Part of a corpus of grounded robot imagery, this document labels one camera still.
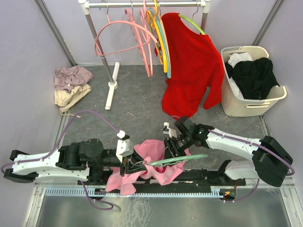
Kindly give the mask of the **pink t shirt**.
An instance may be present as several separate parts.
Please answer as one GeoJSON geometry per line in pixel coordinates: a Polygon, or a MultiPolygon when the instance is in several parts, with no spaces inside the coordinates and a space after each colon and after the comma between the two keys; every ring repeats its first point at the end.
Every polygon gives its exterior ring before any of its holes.
{"type": "MultiPolygon", "coordinates": [[[[145,140],[143,143],[135,145],[134,149],[148,163],[164,158],[164,142],[160,140],[145,140]]],[[[144,180],[153,177],[160,185],[168,185],[183,172],[184,163],[157,168],[147,166],[146,168],[146,171],[121,176],[120,168],[112,167],[113,172],[107,181],[106,192],[118,189],[122,196],[134,194],[136,192],[134,183],[139,177],[144,180]]]]}

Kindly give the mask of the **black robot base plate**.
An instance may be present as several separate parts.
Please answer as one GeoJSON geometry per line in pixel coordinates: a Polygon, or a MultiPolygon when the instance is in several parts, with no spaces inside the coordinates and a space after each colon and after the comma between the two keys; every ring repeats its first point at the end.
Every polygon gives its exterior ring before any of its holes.
{"type": "MultiPolygon", "coordinates": [[[[83,182],[85,186],[96,186],[106,188],[107,181],[112,174],[112,170],[93,171],[90,173],[88,180],[83,182]]],[[[147,180],[141,177],[134,183],[136,192],[210,192],[211,187],[231,187],[235,189],[237,186],[245,186],[244,179],[232,180],[222,170],[207,171],[204,169],[189,169],[177,176],[170,184],[160,185],[155,178],[147,180]]]]}

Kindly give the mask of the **teal wavy hanger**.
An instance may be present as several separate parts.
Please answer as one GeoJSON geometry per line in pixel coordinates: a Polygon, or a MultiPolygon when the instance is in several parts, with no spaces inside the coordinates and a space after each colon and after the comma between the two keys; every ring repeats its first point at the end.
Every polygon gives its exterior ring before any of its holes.
{"type": "Polygon", "coordinates": [[[133,166],[142,166],[142,165],[148,165],[148,166],[153,166],[153,167],[173,166],[173,165],[181,163],[181,162],[187,162],[189,160],[206,158],[206,157],[208,157],[208,155],[199,154],[199,155],[190,155],[190,156],[182,156],[182,157],[173,157],[173,158],[163,159],[163,160],[154,161],[154,162],[147,162],[147,161],[143,160],[143,161],[134,163],[133,166]]]}

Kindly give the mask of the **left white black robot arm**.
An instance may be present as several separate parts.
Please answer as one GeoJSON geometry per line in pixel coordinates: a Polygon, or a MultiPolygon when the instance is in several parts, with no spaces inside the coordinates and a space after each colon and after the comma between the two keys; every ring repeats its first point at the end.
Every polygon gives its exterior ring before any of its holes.
{"type": "Polygon", "coordinates": [[[74,142],[50,156],[13,150],[10,156],[13,165],[4,171],[3,177],[16,183],[105,185],[109,168],[119,167],[124,173],[133,151],[130,139],[119,140],[115,149],[105,149],[98,139],[74,142]]]}

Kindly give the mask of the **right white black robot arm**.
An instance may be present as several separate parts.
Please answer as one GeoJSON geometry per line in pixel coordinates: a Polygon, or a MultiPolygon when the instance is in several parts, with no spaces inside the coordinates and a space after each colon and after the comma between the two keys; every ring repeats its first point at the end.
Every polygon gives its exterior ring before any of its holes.
{"type": "Polygon", "coordinates": [[[262,139],[236,136],[212,126],[196,124],[186,116],[179,118],[175,126],[180,134],[164,139],[166,159],[189,159],[185,151],[193,145],[223,150],[244,158],[239,162],[226,161],[223,170],[217,173],[217,179],[223,185],[233,180],[251,178],[280,187],[287,176],[295,173],[292,157],[271,136],[262,139]]]}

